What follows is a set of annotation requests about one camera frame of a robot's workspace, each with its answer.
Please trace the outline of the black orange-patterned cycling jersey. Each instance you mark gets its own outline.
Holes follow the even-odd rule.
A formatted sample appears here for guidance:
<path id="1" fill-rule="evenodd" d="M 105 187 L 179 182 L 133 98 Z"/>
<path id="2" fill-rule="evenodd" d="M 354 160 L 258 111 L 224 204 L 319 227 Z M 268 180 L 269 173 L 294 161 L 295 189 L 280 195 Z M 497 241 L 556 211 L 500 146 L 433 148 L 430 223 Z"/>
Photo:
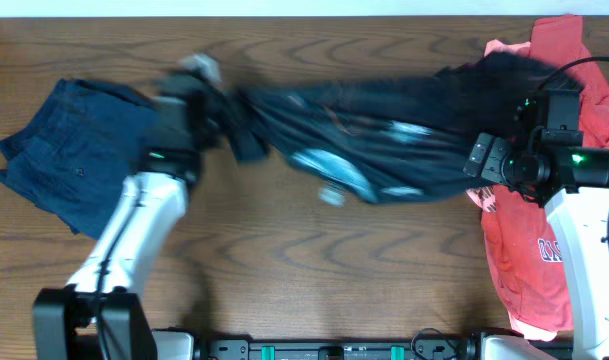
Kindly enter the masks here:
<path id="1" fill-rule="evenodd" d="M 542 83 L 581 88 L 543 62 L 496 52 L 432 75 L 238 88 L 216 120 L 241 162 L 275 149 L 365 202 L 432 202 L 484 185 L 464 171 L 478 136 L 523 135 L 518 108 Z"/>

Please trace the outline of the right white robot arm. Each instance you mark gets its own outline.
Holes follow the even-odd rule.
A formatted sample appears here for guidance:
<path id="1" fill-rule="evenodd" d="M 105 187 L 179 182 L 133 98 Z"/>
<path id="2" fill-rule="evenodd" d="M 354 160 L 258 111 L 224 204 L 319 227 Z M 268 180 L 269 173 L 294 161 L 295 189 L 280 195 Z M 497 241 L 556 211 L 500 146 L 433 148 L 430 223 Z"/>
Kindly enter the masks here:
<path id="1" fill-rule="evenodd" d="M 518 136 L 478 136 L 463 171 L 544 209 L 563 260 L 575 359 L 609 359 L 609 150 L 583 144 L 579 94 L 538 90 Z"/>

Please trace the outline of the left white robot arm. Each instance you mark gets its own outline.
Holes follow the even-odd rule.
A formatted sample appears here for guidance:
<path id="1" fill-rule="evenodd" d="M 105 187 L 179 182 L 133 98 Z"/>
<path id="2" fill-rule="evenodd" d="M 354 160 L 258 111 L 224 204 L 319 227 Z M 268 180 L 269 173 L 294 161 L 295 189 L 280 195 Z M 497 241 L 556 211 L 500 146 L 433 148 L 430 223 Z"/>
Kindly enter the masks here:
<path id="1" fill-rule="evenodd" d="M 191 55 L 169 73 L 154 103 L 160 120 L 92 252 L 59 289 L 42 289 L 33 308 L 40 359 L 199 359 L 196 336 L 154 330 L 140 301 L 168 235 L 186 214 L 202 154 L 221 131 L 208 116 L 220 81 L 217 62 Z"/>

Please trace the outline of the red printed t-shirt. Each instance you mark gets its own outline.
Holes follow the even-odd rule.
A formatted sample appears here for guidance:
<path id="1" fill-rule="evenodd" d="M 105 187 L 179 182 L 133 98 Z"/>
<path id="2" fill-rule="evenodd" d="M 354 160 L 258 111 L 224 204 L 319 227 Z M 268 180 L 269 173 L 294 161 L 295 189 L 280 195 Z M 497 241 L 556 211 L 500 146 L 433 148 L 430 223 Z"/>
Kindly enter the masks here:
<path id="1" fill-rule="evenodd" d="M 566 15 L 536 21 L 529 58 L 565 65 L 590 52 L 583 19 Z M 588 147 L 609 149 L 609 85 L 596 64 L 572 71 L 585 85 L 580 129 Z M 572 309 L 558 242 L 543 209 L 502 186 L 471 189 L 482 209 L 481 225 L 491 278 L 511 327 L 528 340 L 551 341 L 573 328 Z"/>

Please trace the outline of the light pink garment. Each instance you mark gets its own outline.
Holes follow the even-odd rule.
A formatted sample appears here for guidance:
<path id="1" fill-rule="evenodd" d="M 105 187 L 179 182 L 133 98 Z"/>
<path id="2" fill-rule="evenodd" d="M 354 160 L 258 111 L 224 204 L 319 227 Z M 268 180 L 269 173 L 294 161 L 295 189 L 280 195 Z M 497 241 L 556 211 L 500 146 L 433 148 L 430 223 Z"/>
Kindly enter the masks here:
<path id="1" fill-rule="evenodd" d="M 494 39 L 486 44 L 484 56 L 487 57 L 492 53 L 509 53 L 518 56 L 528 57 L 530 47 L 530 41 L 516 44 L 505 44 L 498 39 Z"/>

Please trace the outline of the folded navy blue shorts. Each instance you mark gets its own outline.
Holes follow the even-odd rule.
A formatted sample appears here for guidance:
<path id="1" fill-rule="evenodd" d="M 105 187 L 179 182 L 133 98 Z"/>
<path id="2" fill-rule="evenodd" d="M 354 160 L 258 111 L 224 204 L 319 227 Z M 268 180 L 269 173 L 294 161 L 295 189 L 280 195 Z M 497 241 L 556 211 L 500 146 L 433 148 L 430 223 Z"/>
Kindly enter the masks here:
<path id="1" fill-rule="evenodd" d="M 7 161 L 0 182 L 97 239 L 157 120 L 150 101 L 128 86 L 61 79 L 29 124 L 0 140 Z"/>

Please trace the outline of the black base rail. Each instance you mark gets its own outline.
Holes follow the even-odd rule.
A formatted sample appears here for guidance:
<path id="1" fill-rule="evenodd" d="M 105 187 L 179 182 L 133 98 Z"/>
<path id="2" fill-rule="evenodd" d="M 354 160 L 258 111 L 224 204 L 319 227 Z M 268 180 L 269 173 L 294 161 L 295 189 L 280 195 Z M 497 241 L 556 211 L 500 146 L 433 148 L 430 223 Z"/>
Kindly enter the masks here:
<path id="1" fill-rule="evenodd" d="M 159 359 L 185 360 L 451 360 L 571 359 L 570 341 L 529 341 L 506 329 L 493 328 L 467 337 L 425 328 L 412 339 L 259 341 L 248 337 L 200 338 L 170 328 L 154 330 Z"/>

